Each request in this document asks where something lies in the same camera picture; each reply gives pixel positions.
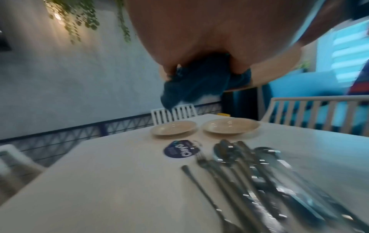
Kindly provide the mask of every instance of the beige plate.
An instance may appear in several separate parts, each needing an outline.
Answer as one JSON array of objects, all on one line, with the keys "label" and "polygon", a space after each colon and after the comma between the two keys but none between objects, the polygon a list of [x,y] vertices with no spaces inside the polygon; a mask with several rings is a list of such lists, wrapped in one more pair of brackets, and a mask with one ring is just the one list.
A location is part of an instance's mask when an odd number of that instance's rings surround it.
[{"label": "beige plate", "polygon": [[166,124],[155,126],[151,129],[151,133],[158,136],[182,134],[196,128],[193,121],[174,121]]},{"label": "beige plate", "polygon": [[203,130],[217,134],[241,134],[253,131],[260,123],[246,118],[223,118],[203,124]]}]

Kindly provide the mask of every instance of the blue cloth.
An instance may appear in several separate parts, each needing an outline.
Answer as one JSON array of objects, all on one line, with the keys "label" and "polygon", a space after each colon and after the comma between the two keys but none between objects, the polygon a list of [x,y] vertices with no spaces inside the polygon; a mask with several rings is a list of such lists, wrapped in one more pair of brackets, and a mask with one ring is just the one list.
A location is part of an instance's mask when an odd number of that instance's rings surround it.
[{"label": "blue cloth", "polygon": [[214,54],[177,69],[172,80],[164,84],[161,103],[166,109],[183,102],[195,102],[203,96],[220,96],[225,90],[246,85],[251,70],[231,74],[229,54]]}]

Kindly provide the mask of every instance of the sticker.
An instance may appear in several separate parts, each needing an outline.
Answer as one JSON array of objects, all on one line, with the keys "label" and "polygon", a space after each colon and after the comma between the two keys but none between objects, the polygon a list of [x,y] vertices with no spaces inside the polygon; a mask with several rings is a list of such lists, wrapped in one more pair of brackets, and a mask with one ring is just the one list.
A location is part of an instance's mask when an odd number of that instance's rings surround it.
[{"label": "sticker", "polygon": [[192,143],[189,140],[174,141],[164,149],[164,154],[175,159],[190,157],[200,151],[196,144],[200,145],[198,142]]}]

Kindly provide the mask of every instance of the chair backrest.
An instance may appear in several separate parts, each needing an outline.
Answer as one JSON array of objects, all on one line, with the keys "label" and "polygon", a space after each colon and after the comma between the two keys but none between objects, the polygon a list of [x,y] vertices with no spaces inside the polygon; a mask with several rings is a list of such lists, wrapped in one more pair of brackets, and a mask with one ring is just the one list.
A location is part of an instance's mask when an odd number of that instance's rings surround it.
[{"label": "chair backrest", "polygon": [[[291,125],[293,114],[295,114],[293,125],[301,127],[304,120],[306,106],[311,104],[307,128],[315,129],[318,111],[322,103],[327,104],[327,113],[322,130],[332,131],[332,121],[335,117],[336,106],[339,102],[347,102],[347,108],[339,132],[349,134],[352,131],[352,123],[356,108],[362,102],[369,102],[369,95],[364,96],[315,96],[315,97],[291,97],[291,98],[272,98],[268,110],[261,121],[270,122],[271,116],[274,117],[272,123],[281,124],[283,118],[284,125]],[[363,119],[364,125],[361,131],[362,136],[369,136],[369,111]]]},{"label": "chair backrest", "polygon": [[178,105],[172,108],[172,112],[160,108],[151,110],[154,125],[160,125],[172,121],[184,120],[197,116],[196,109],[193,104]]},{"label": "chair backrest", "polygon": [[[15,160],[17,164],[35,175],[39,175],[46,169],[45,167],[32,161],[11,144],[0,146],[0,153],[3,152]],[[25,186],[25,183],[13,173],[12,168],[9,167],[9,165],[5,163],[3,159],[0,159],[0,176],[15,192],[18,192]]]}]

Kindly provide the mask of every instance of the table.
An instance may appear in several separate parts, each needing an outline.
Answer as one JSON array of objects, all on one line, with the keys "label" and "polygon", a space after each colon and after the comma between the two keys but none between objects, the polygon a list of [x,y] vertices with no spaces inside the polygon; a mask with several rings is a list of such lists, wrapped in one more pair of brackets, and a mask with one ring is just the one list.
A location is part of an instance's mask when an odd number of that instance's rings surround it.
[{"label": "table", "polygon": [[[201,125],[221,117],[209,114],[191,120]],[[216,214],[180,170],[185,164],[237,223],[194,156],[164,156],[164,147],[174,139],[154,138],[149,131],[150,127],[81,143],[1,206],[0,232],[220,233]],[[179,138],[201,142],[204,153],[211,155],[222,137],[198,130]],[[261,123],[253,134],[227,139],[280,149],[300,173],[369,220],[369,138]]]}]

